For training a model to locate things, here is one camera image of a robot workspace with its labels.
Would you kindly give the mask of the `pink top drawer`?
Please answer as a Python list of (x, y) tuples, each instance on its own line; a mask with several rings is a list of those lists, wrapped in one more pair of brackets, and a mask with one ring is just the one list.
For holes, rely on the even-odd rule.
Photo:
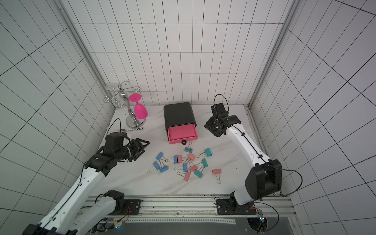
[(168, 142), (180, 144), (182, 141), (192, 142), (198, 139), (195, 124), (180, 125), (167, 129)]

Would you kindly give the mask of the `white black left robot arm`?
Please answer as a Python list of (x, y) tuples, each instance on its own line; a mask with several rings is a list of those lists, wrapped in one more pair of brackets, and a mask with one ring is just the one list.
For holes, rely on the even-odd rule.
[(84, 235), (107, 215), (138, 214), (135, 203), (124, 193), (110, 190), (83, 214), (78, 215), (88, 197), (119, 162), (136, 161), (150, 142), (129, 139), (126, 133), (114, 132), (105, 144), (83, 165), (81, 175), (60, 202), (38, 224), (29, 224), (24, 235)]

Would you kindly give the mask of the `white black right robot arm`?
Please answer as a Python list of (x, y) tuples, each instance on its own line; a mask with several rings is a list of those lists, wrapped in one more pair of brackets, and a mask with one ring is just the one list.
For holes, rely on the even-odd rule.
[(230, 194), (233, 207), (248, 204), (281, 190), (281, 163), (271, 160), (255, 144), (237, 116), (211, 117), (204, 127), (216, 137), (226, 135), (238, 147), (250, 167), (242, 187)]

